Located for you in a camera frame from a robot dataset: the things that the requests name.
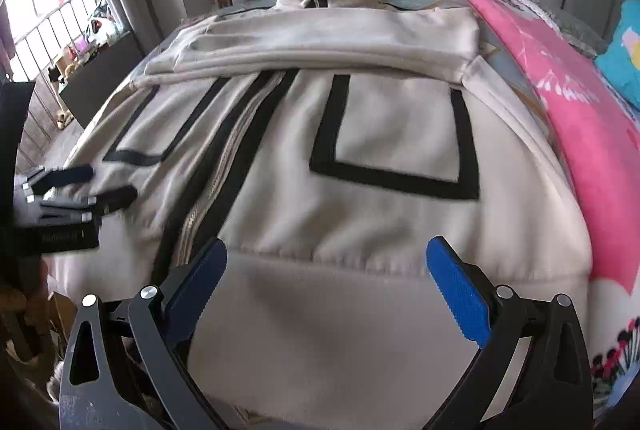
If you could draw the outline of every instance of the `pink blanket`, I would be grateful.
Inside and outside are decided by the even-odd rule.
[[[515,0],[468,1],[545,106],[589,230],[593,270],[583,329],[597,416],[640,370],[640,125],[591,60],[544,20]]]

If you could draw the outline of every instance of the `silver screw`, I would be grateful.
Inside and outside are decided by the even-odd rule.
[[[90,307],[93,304],[95,304],[95,301],[97,301],[97,296],[95,295],[87,295],[82,299],[82,305],[84,307]]]
[[[140,291],[140,296],[142,296],[142,298],[144,298],[145,300],[149,300],[150,298],[156,296],[157,293],[158,288],[156,286],[148,285],[142,288],[142,291]]]
[[[571,305],[571,299],[564,293],[558,295],[556,299],[562,307],[569,307]]]
[[[511,289],[508,285],[499,285],[498,289],[495,290],[500,298],[509,299],[513,296],[513,289]]]

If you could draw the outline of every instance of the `metal railing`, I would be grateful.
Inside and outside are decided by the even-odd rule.
[[[59,110],[68,111],[57,90],[49,81],[49,76],[45,70],[48,67],[55,66],[55,59],[65,46],[71,45],[76,52],[79,52],[76,42],[82,37],[88,24],[88,17],[96,6],[96,0],[65,0],[55,10],[41,17],[38,23],[28,32],[14,39],[15,60],[17,60],[17,65],[19,66],[19,70],[18,67],[14,67],[14,80],[36,81],[33,95],[39,107],[46,113],[45,120],[48,117],[55,129],[58,129],[58,119],[56,118],[58,111],[47,107],[45,100],[38,92],[37,77],[40,76]],[[41,120],[38,120],[38,116],[42,115],[39,115],[36,109],[32,109],[33,107],[34,102],[30,105],[28,118],[34,121],[37,129],[42,133],[45,143],[39,144],[36,142],[34,137],[23,128],[22,142],[18,147],[18,152],[31,166],[39,165],[42,162],[46,146],[52,142],[52,136],[48,129],[46,129]],[[31,155],[28,154],[28,149],[23,147],[25,140],[28,140],[30,145],[36,148],[39,157],[35,157],[33,153]]]

